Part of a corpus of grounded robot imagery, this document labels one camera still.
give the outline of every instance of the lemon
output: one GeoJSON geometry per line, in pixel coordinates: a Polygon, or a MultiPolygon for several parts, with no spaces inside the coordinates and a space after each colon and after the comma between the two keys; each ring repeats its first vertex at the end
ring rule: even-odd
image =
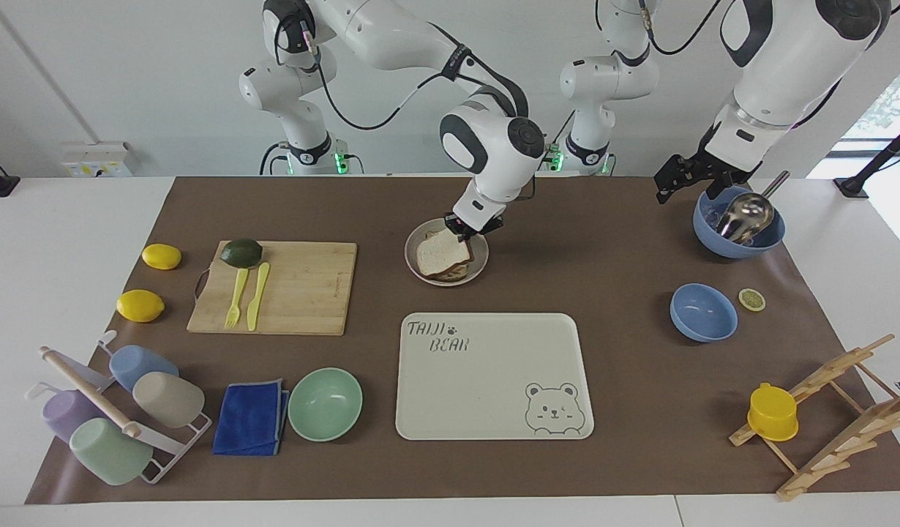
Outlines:
{"type": "Polygon", "coordinates": [[[145,264],[163,271],[179,266],[181,258],[183,255],[180,254],[180,250],[169,244],[150,244],[141,251],[141,259],[145,264]]]}
{"type": "Polygon", "coordinates": [[[765,297],[759,291],[754,289],[744,289],[740,291],[740,303],[747,310],[758,313],[765,309],[765,297]]]}
{"type": "Polygon", "coordinates": [[[130,321],[153,321],[163,311],[163,300],[151,291],[127,291],[116,303],[119,314],[130,321]]]}

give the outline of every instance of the blue towel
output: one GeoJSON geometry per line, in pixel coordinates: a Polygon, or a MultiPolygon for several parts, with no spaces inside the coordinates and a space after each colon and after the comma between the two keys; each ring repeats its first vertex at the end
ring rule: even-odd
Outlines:
{"type": "Polygon", "coordinates": [[[217,456],[274,456],[283,430],[289,392],[282,380],[229,384],[213,440],[217,456]]]}

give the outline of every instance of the white wall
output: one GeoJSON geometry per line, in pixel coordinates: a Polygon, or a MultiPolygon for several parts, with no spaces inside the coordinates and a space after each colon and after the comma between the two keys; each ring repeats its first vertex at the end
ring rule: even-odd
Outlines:
{"type": "MultiPolygon", "coordinates": [[[[266,113],[243,103],[239,73],[266,57],[260,0],[0,0],[0,10],[88,127],[104,141],[128,141],[144,176],[254,173],[266,146],[283,139],[266,113]]],[[[558,74],[570,60],[604,53],[593,0],[399,0],[436,21],[483,60],[521,84],[531,116],[548,133],[570,111],[558,74]]],[[[668,1],[657,33],[677,46],[711,0],[668,1]]],[[[715,23],[679,56],[657,56],[658,90],[617,103],[613,143],[621,173],[647,174],[672,153],[691,154],[727,96],[738,70],[715,23]]],[[[370,70],[333,41],[340,61],[331,91],[347,116],[373,123],[427,71],[370,70]]],[[[824,113],[770,155],[760,176],[790,169],[804,176],[900,71],[900,13],[855,67],[824,113]]],[[[453,171],[437,137],[440,117],[463,93],[433,83],[386,129],[350,130],[327,111],[327,124],[369,171],[453,171]]],[[[307,99],[324,110],[322,92],[307,99]]],[[[59,143],[88,137],[0,23],[0,159],[21,176],[58,176],[59,143]]]]}

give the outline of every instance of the yellow cup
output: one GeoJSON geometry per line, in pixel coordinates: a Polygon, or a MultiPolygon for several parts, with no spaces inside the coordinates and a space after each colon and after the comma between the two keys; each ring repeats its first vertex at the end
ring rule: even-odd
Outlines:
{"type": "Polygon", "coordinates": [[[749,427],[769,441],[788,441],[798,434],[798,403],[787,391],[760,384],[749,400],[749,427]]]}

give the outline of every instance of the purple cup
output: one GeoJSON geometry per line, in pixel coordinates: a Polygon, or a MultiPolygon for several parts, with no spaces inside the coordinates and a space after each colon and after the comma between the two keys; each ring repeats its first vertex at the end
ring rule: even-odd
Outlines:
{"type": "Polygon", "coordinates": [[[57,392],[43,405],[43,421],[63,443],[68,444],[72,433],[83,423],[105,417],[92,401],[79,390],[57,392]]]}

